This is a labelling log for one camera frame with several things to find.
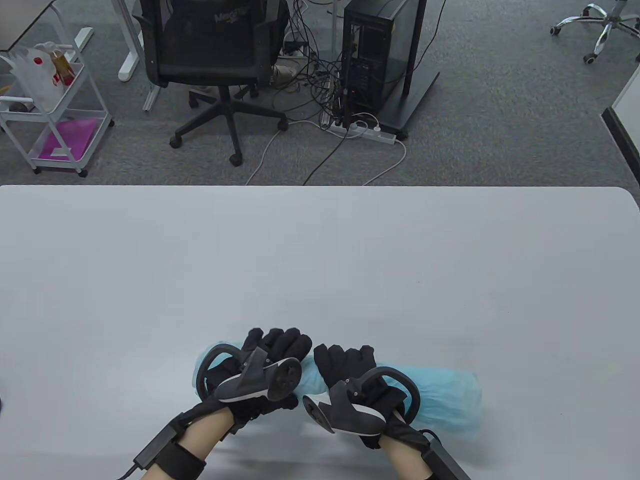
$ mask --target forearm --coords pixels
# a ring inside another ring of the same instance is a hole
[[[233,425],[234,416],[228,408],[224,408],[192,423],[178,444],[204,460]],[[152,465],[142,479],[173,480],[157,465]]]
[[[398,412],[394,412],[394,415],[404,423],[402,415]],[[424,463],[420,451],[386,435],[380,437],[379,444],[401,480],[427,480],[433,475],[431,469]]]

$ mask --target blue cloth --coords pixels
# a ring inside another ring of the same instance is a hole
[[[241,348],[242,342],[228,343]],[[215,346],[204,351],[196,361],[193,371],[193,388],[195,388],[196,374],[204,357]],[[218,365],[229,355],[219,355],[209,368]],[[460,436],[465,440],[475,440],[480,431],[482,416],[482,388],[475,373],[459,372],[449,369],[398,367],[390,364],[380,366],[393,367],[411,378],[420,390],[420,411],[412,423],[415,429],[429,428]],[[407,389],[398,381],[385,377],[391,387],[400,388],[407,395]],[[309,355],[302,361],[302,379],[294,393],[298,398],[303,395],[314,395],[327,392],[314,357]],[[404,407],[409,408],[411,399],[404,401]]]

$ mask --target black computer case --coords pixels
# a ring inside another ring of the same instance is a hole
[[[352,113],[379,112],[404,78],[418,3],[351,0],[345,7],[342,84]]]

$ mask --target hand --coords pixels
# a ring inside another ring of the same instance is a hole
[[[297,358],[302,361],[311,350],[311,339],[302,335],[297,328],[289,328],[286,332],[280,328],[272,328],[262,338],[260,328],[252,329],[247,335],[242,350],[253,351],[257,347],[267,352],[271,362],[279,362],[284,358]],[[240,373],[240,363],[233,357],[209,369],[205,375],[207,390],[213,392],[220,383]],[[279,402],[271,402],[266,397],[251,398],[227,404],[237,423],[245,424],[260,415],[266,415],[279,408],[293,410],[298,405],[298,398],[291,394]]]
[[[359,378],[369,370],[376,368],[376,360],[373,356],[373,347],[365,345],[356,350],[350,348],[344,351],[339,345],[328,348],[322,344],[314,349],[314,360],[320,375],[326,386],[331,388],[340,380],[349,377]],[[365,405],[377,410],[389,420],[397,410],[404,413],[404,399],[406,394],[395,387],[387,385],[382,378],[367,382],[363,386],[362,396],[354,400],[354,403]],[[367,448],[379,449],[380,436],[361,436],[362,443]]]

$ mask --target pink folder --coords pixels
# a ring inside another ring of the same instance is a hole
[[[86,152],[89,142],[91,142],[93,138],[97,123],[98,120],[96,118],[82,118],[80,120],[67,120],[66,122],[57,124],[60,136],[76,160],[80,160]],[[49,137],[38,158],[42,160],[69,161],[69,158],[67,158],[65,151],[62,149],[60,142],[56,140],[53,132],[49,133]]]

